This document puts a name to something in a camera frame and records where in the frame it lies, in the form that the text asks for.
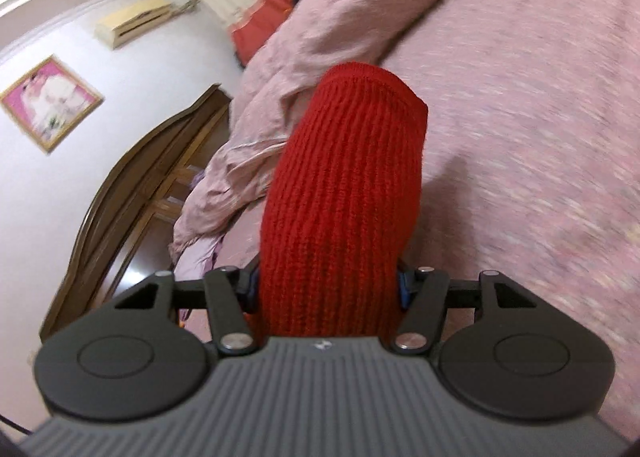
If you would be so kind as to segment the framed pink picture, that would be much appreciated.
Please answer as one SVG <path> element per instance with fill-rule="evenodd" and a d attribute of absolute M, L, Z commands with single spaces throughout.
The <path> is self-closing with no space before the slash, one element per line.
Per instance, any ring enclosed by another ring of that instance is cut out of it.
<path fill-rule="evenodd" d="M 1 94 L 1 107 L 50 154 L 104 97 L 51 55 Z"/>

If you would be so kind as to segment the lilac cloth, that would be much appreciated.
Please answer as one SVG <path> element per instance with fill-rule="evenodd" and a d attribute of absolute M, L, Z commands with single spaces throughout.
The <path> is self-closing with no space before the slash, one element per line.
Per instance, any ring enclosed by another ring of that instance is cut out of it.
<path fill-rule="evenodd" d="M 198 238 L 186 247 L 174 267 L 176 281 L 198 281 L 214 268 L 221 249 L 223 235 Z"/>

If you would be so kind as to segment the dark wooden footboard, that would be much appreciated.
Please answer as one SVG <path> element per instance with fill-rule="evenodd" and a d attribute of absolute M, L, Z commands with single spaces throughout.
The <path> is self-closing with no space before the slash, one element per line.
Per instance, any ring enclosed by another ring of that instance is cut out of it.
<path fill-rule="evenodd" d="M 171 269 L 175 221 L 198 176 L 229 137 L 229 95 L 217 84 L 165 120 L 108 173 L 81 224 L 43 319 L 47 340 L 157 271 Z"/>

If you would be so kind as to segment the pink floral bed sheet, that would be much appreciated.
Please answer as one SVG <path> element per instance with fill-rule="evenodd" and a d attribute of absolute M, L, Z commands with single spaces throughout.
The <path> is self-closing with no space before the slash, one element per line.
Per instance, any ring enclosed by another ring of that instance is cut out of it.
<path fill-rule="evenodd" d="M 639 434 L 639 0 L 439 0 L 376 64 L 427 107 L 401 259 L 492 267 L 605 339 Z"/>

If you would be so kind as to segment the pink crumpled duvet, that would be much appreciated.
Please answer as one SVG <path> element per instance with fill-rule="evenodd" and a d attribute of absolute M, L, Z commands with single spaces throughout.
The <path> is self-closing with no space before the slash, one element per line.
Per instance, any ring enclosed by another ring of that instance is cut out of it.
<path fill-rule="evenodd" d="M 376 64 L 439 0 L 301 0 L 247 64 L 230 104 L 230 136 L 184 203 L 169 247 L 178 260 L 266 195 L 314 88 L 343 62 Z"/>

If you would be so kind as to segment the red knitted cardigan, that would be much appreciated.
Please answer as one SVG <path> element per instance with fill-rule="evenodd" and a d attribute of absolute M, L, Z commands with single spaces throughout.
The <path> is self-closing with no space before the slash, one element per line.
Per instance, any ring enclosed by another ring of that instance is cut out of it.
<path fill-rule="evenodd" d="M 397 263 L 420 210 L 427 116 L 382 68 L 345 62 L 324 75 L 268 190 L 253 319 L 262 335 L 397 327 Z"/>

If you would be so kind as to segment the beige air conditioner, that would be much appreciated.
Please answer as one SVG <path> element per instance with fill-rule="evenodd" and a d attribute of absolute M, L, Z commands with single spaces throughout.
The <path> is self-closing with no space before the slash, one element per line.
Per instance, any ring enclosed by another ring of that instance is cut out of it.
<path fill-rule="evenodd" d="M 98 21 L 94 35 L 116 50 L 168 21 L 174 6 L 167 0 L 141 0 Z"/>

